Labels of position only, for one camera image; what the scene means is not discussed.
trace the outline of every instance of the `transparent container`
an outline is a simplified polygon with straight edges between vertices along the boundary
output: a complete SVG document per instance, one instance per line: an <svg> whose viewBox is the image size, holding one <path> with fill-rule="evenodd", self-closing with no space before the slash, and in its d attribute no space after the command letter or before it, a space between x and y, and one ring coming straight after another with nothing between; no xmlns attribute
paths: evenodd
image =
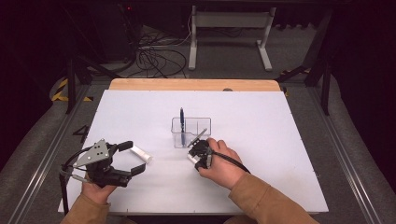
<svg viewBox="0 0 396 224"><path fill-rule="evenodd" d="M204 129L206 129L206 131L200 137L200 139L203 140L208 138L211 134L210 118L184 118L184 133L181 131L180 118L172 118L171 131L174 139L174 147L187 148L191 141Z"/></svg>

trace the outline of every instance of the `human hand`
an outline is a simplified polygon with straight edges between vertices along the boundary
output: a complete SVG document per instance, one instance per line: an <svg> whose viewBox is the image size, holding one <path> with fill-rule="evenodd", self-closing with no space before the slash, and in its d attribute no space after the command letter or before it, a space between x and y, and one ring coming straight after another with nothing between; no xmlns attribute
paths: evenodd
<svg viewBox="0 0 396 224"><path fill-rule="evenodd" d="M219 140L217 142L213 138L208 138L206 141L214 151L241 162L238 154L234 150L227 147L223 140ZM215 183L227 189L233 189L233 186L236 184L236 182L238 182L242 175L245 174L245 171L243 171L241 168L216 155L212 157L210 169L200 167L198 168L198 171L200 176L211 179Z"/></svg>
<svg viewBox="0 0 396 224"><path fill-rule="evenodd" d="M89 199L93 200L96 203L105 205L107 204L107 198L110 194L117 188L117 186L106 185L103 188L90 183L83 182L81 193L87 196Z"/></svg>

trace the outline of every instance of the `brown sleeve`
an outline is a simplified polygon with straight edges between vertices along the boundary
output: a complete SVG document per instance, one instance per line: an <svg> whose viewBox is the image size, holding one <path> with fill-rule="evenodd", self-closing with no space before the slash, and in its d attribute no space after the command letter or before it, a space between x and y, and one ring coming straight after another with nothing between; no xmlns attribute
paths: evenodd
<svg viewBox="0 0 396 224"><path fill-rule="evenodd" d="M110 203L101 205L80 194L61 224L105 224Z"/></svg>
<svg viewBox="0 0 396 224"><path fill-rule="evenodd" d="M258 223L317 223L299 204L248 173L235 184L229 197Z"/></svg>

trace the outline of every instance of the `black pen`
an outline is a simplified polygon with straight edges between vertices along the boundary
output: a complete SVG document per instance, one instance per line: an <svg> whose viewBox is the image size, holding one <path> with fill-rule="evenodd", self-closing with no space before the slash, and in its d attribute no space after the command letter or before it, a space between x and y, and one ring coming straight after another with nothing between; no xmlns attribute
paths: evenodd
<svg viewBox="0 0 396 224"><path fill-rule="evenodd" d="M186 146L186 136L184 135L184 111L180 108L180 125L181 125L181 145Z"/></svg>

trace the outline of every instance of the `white tabletop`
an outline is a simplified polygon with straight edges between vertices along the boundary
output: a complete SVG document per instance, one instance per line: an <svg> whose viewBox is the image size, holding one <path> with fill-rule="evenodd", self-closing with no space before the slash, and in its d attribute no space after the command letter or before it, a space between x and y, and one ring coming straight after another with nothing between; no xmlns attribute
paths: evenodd
<svg viewBox="0 0 396 224"><path fill-rule="evenodd" d="M227 189L199 176L187 149L174 148L172 118L181 107L187 118L211 118L211 136L225 140L252 174L309 213L329 211L283 92L105 91L84 147L102 138L110 144L134 141L153 156L143 174L110 195L111 214L241 213ZM129 171L141 163L126 150L115 154L112 165ZM80 189L81 183L71 178L70 206Z"/></svg>

